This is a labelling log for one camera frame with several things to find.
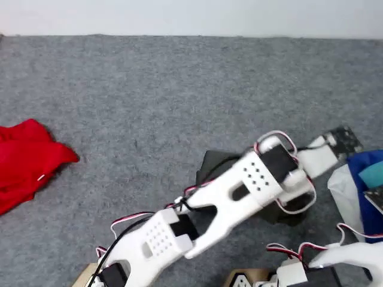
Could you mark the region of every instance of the red cloth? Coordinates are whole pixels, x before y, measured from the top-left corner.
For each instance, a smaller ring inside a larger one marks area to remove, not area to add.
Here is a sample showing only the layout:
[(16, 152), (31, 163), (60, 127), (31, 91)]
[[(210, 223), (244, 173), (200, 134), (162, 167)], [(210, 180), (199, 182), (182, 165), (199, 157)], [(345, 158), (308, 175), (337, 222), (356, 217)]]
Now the red cloth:
[(0, 127), (0, 215), (32, 200), (54, 170), (70, 162), (78, 162), (77, 155), (55, 142), (37, 121)]

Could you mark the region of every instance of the carpet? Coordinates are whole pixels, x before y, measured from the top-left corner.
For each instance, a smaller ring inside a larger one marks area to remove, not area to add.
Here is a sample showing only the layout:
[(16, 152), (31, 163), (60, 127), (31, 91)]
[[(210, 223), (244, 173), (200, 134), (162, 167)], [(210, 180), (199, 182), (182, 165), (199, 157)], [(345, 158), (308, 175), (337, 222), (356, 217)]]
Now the carpet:
[[(80, 162), (0, 216), (2, 286), (69, 286), (96, 261), (94, 247), (113, 241), (112, 220), (178, 197), (207, 149), (241, 152), (273, 129), (306, 145), (342, 123), (367, 149), (379, 148), (382, 48), (289, 38), (4, 37), (0, 125), (34, 118)], [(329, 176), (316, 180), (318, 201), (300, 225), (253, 217), (167, 268), (154, 286), (221, 286), (234, 268), (278, 266), (285, 257), (266, 252), (269, 242), (296, 249), (303, 240), (338, 241)], [(366, 284), (357, 267), (340, 273), (345, 286)]]

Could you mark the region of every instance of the blue fabric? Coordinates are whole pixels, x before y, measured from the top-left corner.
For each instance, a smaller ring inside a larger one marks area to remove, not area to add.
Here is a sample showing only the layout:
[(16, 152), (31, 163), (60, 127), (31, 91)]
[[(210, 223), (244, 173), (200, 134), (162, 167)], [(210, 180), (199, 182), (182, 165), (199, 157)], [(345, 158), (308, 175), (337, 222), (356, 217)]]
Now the blue fabric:
[(359, 176), (368, 188), (380, 187), (383, 185), (383, 161), (365, 168)]
[[(383, 161), (383, 149), (361, 152), (347, 159), (349, 170), (358, 189), (361, 219), (364, 233), (367, 235), (383, 233), (383, 215), (364, 197), (363, 192), (369, 188), (363, 182), (359, 173), (380, 161)], [(366, 239), (368, 243), (379, 241), (382, 241), (382, 239)]]

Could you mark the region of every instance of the white plastic bag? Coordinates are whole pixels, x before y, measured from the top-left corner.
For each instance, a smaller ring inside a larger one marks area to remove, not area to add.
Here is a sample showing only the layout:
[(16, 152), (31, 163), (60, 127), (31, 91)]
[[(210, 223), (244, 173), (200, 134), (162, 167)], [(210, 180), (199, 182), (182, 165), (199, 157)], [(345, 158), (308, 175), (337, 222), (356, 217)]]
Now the white plastic bag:
[[(352, 228), (363, 232), (358, 189), (355, 186), (347, 164), (334, 170), (327, 183), (327, 187), (331, 191), (343, 221)], [(359, 235), (356, 235), (356, 237), (360, 242), (365, 242), (364, 237)]]

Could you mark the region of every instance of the teal object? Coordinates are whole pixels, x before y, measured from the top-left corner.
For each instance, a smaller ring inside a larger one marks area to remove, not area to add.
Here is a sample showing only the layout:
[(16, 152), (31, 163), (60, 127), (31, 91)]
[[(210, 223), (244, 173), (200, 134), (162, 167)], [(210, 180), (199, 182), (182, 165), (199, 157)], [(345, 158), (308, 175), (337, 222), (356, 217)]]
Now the teal object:
[(363, 169), (359, 176), (368, 188), (380, 187), (383, 185), (383, 161)]

